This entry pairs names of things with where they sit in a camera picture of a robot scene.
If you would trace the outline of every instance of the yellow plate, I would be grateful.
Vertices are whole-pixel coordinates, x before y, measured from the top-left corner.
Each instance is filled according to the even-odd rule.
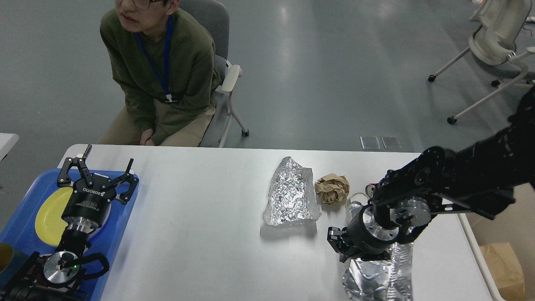
[[[43,203],[35,218],[35,232],[47,245],[57,247],[67,222],[62,220],[63,210],[72,194],[71,187],[56,190]]]

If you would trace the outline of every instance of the crushed foil package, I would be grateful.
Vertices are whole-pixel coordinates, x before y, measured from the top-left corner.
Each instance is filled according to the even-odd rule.
[[[285,157],[271,178],[268,202],[262,216],[264,222],[285,227],[317,221],[321,214],[312,169]]]
[[[351,203],[351,216],[360,211],[362,205]],[[358,301],[412,301],[412,245],[395,243],[391,248],[391,259],[381,261],[346,261],[347,269],[342,284],[351,300]]]

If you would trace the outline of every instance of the chair wheel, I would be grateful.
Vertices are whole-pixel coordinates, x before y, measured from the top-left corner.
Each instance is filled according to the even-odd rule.
[[[454,124],[457,122],[457,119],[454,118],[455,116],[448,117],[447,121],[449,124]]]

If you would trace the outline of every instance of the blue lanyard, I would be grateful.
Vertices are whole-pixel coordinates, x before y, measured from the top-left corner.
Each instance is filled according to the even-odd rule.
[[[141,41],[141,35],[139,33],[135,34],[137,38],[137,42],[141,46],[141,50],[143,50],[143,53],[145,54],[145,57],[147,58],[147,61],[149,62],[150,67],[154,71],[154,74],[156,74],[156,77],[158,78],[160,85],[165,91],[165,97],[167,98],[167,102],[173,102],[173,97],[171,96],[171,92],[169,92],[169,46],[171,43],[171,29],[172,28],[173,28],[173,17],[169,15],[169,18],[167,20],[167,30],[165,32],[164,79],[163,80],[160,74],[158,74],[158,71],[156,71],[156,68],[154,68],[154,65],[152,64],[152,62],[150,61],[149,54],[147,53],[147,50],[145,49],[145,46],[143,46],[143,42]]]

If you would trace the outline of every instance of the office chair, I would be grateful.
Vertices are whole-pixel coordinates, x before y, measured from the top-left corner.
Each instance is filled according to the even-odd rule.
[[[449,124],[456,123],[461,115],[502,93],[512,85],[518,85],[520,80],[526,80],[526,83],[529,84],[529,80],[535,79],[535,72],[528,72],[528,66],[522,61],[535,53],[535,47],[528,47],[526,52],[520,55],[515,54],[516,36],[524,25],[530,10],[531,0],[485,0],[470,18],[470,21],[480,22],[481,26],[468,39],[469,46],[439,71],[427,78],[429,82],[434,82],[445,69],[472,51],[474,59],[483,70],[501,79],[511,79],[459,114],[448,117]],[[500,80],[492,81],[491,85],[498,87]]]
[[[232,65],[228,57],[229,16],[227,9],[215,0],[181,0],[180,8],[191,14],[212,35],[216,44],[214,63],[223,83],[221,92],[216,91],[216,112],[212,117],[200,147],[224,147],[232,119],[241,127],[241,135],[249,136],[249,129],[240,118],[232,103],[232,92],[238,77],[242,76],[239,65]]]

